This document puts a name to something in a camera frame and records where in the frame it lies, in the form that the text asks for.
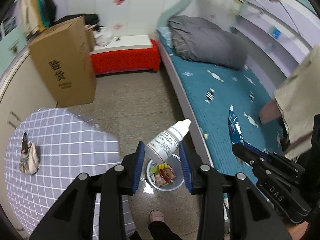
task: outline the checkered tablecloth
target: checkered tablecloth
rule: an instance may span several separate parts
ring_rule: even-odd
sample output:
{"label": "checkered tablecloth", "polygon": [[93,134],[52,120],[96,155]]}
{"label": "checkered tablecloth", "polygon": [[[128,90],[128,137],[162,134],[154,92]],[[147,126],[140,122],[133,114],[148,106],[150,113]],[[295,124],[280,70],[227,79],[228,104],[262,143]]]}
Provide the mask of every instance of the checkered tablecloth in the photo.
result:
{"label": "checkered tablecloth", "polygon": [[[36,144],[40,167],[34,175],[19,171],[21,140]],[[105,173],[120,163],[118,140],[99,131],[92,120],[65,108],[40,109],[12,134],[5,156],[5,180],[10,205],[25,230],[31,234],[39,221],[81,172]],[[135,231],[128,199],[123,196],[127,235]],[[93,239],[98,240],[100,194],[93,220]]]}

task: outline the screw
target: screw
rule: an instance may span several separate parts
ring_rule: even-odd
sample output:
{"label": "screw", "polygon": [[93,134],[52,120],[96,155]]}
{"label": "screw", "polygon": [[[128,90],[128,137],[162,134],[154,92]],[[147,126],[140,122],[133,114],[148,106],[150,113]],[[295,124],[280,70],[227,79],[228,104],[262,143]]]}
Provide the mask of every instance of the screw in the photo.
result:
{"label": "screw", "polygon": [[88,177],[88,174],[86,174],[86,173],[80,173],[79,176],[78,176],[78,179],[79,179],[79,180],[85,180],[85,179],[87,179],[87,177]]}
{"label": "screw", "polygon": [[243,174],[243,173],[238,173],[238,174],[237,174],[237,178],[238,178],[239,180],[244,180],[244,179],[246,178],[246,176],[245,176],[245,174]]}
{"label": "screw", "polygon": [[210,170],[210,166],[207,165],[207,164],[202,164],[202,165],[200,166],[200,169],[201,169],[202,171],[208,171],[208,170]]}
{"label": "screw", "polygon": [[123,171],[123,170],[124,170],[124,166],[122,166],[122,165],[117,165],[115,167],[115,171]]}

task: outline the foot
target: foot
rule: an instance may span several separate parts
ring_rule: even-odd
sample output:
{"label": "foot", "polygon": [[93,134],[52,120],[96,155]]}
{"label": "foot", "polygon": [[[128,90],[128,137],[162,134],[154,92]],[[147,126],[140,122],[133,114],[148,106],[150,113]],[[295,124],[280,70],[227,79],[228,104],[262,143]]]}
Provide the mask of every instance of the foot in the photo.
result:
{"label": "foot", "polygon": [[154,221],[162,221],[162,222],[164,222],[164,216],[158,210],[153,210],[150,213],[150,223],[152,223]]}

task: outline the cardboard box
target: cardboard box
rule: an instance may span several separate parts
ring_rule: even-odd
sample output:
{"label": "cardboard box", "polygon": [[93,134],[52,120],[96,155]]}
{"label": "cardboard box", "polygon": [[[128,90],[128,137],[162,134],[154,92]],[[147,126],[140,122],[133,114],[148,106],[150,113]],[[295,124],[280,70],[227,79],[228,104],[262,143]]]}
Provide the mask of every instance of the cardboard box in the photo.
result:
{"label": "cardboard box", "polygon": [[94,46],[96,45],[96,41],[94,39],[93,36],[93,29],[90,29],[88,31],[85,31],[85,34],[87,36],[87,41],[88,41],[88,45],[89,45],[89,51],[93,51]]}
{"label": "cardboard box", "polygon": [[91,65],[84,18],[55,25],[36,37],[29,50],[59,106],[92,103],[96,76]]}

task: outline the floor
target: floor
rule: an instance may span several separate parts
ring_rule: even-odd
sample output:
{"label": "floor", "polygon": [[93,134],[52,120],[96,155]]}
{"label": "floor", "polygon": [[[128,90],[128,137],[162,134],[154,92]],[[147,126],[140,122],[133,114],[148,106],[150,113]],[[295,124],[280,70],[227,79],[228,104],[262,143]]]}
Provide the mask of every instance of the floor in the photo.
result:
{"label": "floor", "polygon": [[[148,143],[183,114],[166,70],[111,74],[97,78],[95,101],[71,107],[73,112],[90,116],[101,130],[119,138],[120,156],[135,151],[140,140]],[[189,150],[193,144],[186,136]],[[142,170],[137,193],[129,198],[136,228],[143,240],[152,239],[148,216],[152,210],[164,214],[166,224],[183,240],[196,239],[199,223],[199,197],[184,185],[172,192],[151,188]]]}

